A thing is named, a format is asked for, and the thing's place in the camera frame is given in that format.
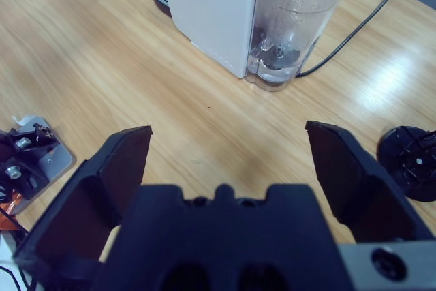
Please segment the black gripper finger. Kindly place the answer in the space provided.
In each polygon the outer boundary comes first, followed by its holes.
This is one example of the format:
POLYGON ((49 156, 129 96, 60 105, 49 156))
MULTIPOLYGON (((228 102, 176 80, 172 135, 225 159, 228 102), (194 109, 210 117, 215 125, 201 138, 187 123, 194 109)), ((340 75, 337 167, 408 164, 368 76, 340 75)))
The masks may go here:
POLYGON ((356 242, 434 239, 401 188, 351 132, 318 121, 307 121, 305 129, 331 211, 356 242))
POLYGON ((142 182, 152 134, 149 126, 117 132, 82 162, 17 247, 18 268, 41 284, 91 284, 142 182))

